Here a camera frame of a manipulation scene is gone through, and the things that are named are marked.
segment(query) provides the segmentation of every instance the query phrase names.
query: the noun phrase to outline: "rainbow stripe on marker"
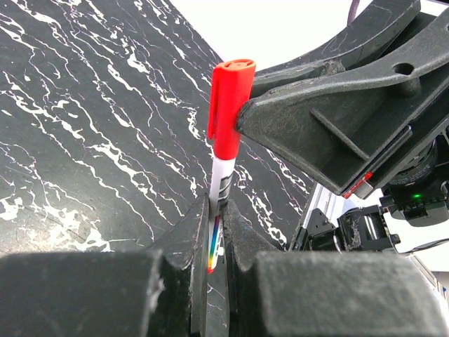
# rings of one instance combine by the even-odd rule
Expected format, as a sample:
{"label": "rainbow stripe on marker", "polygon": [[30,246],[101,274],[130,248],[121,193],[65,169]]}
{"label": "rainbow stripe on marker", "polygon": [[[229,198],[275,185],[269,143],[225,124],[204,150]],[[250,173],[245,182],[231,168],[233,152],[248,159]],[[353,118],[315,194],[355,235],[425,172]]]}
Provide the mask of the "rainbow stripe on marker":
{"label": "rainbow stripe on marker", "polygon": [[215,254],[218,254],[218,246],[217,241],[218,238],[218,229],[220,228],[220,216],[215,217],[215,223],[213,226],[213,234],[212,234],[212,243],[210,245],[209,251],[209,261],[208,261],[208,273],[211,274],[214,270],[213,266],[213,257]]}

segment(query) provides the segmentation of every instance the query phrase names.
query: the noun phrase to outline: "black cable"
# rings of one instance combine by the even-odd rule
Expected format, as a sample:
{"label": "black cable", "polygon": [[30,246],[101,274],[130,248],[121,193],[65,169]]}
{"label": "black cable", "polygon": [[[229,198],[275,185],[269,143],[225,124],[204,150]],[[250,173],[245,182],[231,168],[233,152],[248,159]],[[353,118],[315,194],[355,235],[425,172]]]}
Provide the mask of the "black cable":
{"label": "black cable", "polygon": [[347,24],[350,25],[352,21],[356,18],[357,8],[360,4],[360,0],[352,0],[351,7],[349,7],[348,21]]}
{"label": "black cable", "polygon": [[439,246],[440,244],[445,244],[446,242],[449,242],[449,237],[445,239],[436,240],[433,242],[428,242],[426,244],[422,244],[421,246],[415,247],[414,249],[411,249],[409,251],[405,251],[401,254],[410,254],[410,253],[416,253],[418,251],[425,251],[430,248],[434,248],[436,246]]}

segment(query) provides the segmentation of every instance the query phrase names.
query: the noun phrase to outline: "pen clip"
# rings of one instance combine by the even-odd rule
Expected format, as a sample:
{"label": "pen clip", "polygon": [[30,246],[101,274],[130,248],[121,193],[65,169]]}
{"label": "pen clip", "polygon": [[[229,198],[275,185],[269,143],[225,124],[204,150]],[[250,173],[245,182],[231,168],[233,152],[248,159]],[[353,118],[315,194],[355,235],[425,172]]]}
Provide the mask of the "pen clip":
{"label": "pen clip", "polygon": [[209,102],[209,125],[208,137],[213,139],[215,129],[217,128],[217,105],[218,105],[218,90],[220,85],[220,70],[223,63],[220,63],[213,69],[212,86],[210,88],[210,102]]}

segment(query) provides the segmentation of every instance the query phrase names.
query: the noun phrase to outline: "red marker cap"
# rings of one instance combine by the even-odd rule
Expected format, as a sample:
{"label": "red marker cap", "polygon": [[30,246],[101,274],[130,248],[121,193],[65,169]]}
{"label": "red marker cap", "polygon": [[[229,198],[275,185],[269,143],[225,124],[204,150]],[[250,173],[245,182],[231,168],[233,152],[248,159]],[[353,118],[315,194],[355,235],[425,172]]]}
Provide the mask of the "red marker cap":
{"label": "red marker cap", "polygon": [[234,159],[239,153],[241,136],[235,128],[240,109],[250,98],[254,73],[252,60],[223,62],[213,70],[208,137],[214,140],[213,151],[221,160]]}

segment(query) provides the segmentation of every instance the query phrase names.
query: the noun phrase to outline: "screw hole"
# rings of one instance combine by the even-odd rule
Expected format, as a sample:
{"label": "screw hole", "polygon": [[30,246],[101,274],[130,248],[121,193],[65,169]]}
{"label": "screw hole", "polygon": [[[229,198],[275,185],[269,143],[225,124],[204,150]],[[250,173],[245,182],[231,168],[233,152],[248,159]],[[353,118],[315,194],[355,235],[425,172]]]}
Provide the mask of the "screw hole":
{"label": "screw hole", "polygon": [[415,67],[413,67],[410,63],[399,63],[393,67],[393,70],[397,74],[401,75],[410,75]]}

